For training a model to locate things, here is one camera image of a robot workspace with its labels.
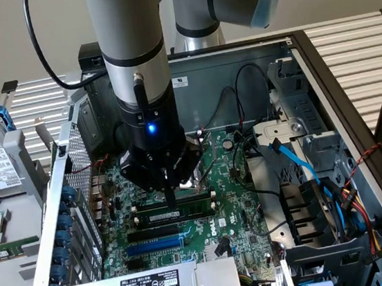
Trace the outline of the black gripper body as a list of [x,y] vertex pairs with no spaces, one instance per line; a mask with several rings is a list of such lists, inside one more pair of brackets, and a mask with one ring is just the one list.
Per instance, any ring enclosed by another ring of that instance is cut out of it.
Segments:
[[126,172],[144,172],[155,168],[192,163],[192,144],[179,122],[174,90],[165,93],[146,108],[118,99],[118,106],[129,137],[125,156]]

